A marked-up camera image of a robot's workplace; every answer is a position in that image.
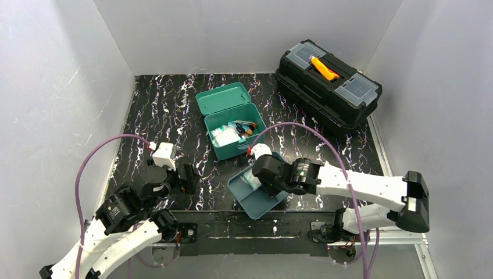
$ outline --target black toolbox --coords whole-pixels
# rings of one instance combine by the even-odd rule
[[[329,81],[312,65],[310,56],[340,77]],[[382,86],[305,40],[287,51],[276,70],[277,90],[324,125],[335,137],[347,135],[376,108]]]

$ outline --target cable connector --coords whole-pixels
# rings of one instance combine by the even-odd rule
[[[149,144],[149,146],[147,148],[149,148],[152,151],[156,151],[156,149],[158,148],[158,145],[155,142],[151,141],[151,143]]]

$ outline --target gray floor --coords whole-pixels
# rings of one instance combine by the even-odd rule
[[[139,255],[148,262],[151,249]],[[181,257],[165,269],[146,267],[132,259],[132,278],[235,278],[235,279],[318,279],[362,278],[361,260],[347,267],[332,264],[329,257],[308,255],[210,255]],[[127,264],[108,278],[127,278]],[[424,278],[414,245],[381,245],[371,278]]]

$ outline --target black marble table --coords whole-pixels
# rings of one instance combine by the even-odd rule
[[[241,82],[252,97],[267,126],[283,121],[303,123],[321,132],[338,150],[346,168],[363,173],[383,175],[368,123],[342,139],[330,137],[317,120],[276,91],[274,74],[199,74],[139,76],[126,120],[124,133],[137,134],[149,141],[172,142],[177,145],[177,160],[190,160],[196,165],[200,189],[194,196],[172,194],[158,208],[171,210],[237,210],[227,189],[228,180],[252,163],[246,155],[218,160],[203,116],[195,100],[196,94],[222,85]],[[283,158],[292,162],[301,156],[337,162],[328,147],[301,128],[285,127],[266,136],[265,143]],[[131,181],[139,167],[149,158],[149,150],[136,139],[124,139],[110,178],[107,194],[124,181]],[[340,196],[291,196],[276,210],[329,211],[348,206],[349,198]]]

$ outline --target teal plastic box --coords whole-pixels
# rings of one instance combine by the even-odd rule
[[[213,138],[210,132],[222,125],[227,125],[228,121],[243,120],[257,124],[253,135],[248,138],[221,147],[212,145],[219,160],[246,153],[255,138],[266,129],[259,110],[255,104],[251,103],[250,95],[241,83],[232,83],[199,93],[195,99],[202,115],[205,116],[205,127],[211,137],[211,145]],[[263,143],[264,139],[265,136],[260,138],[258,143]]]

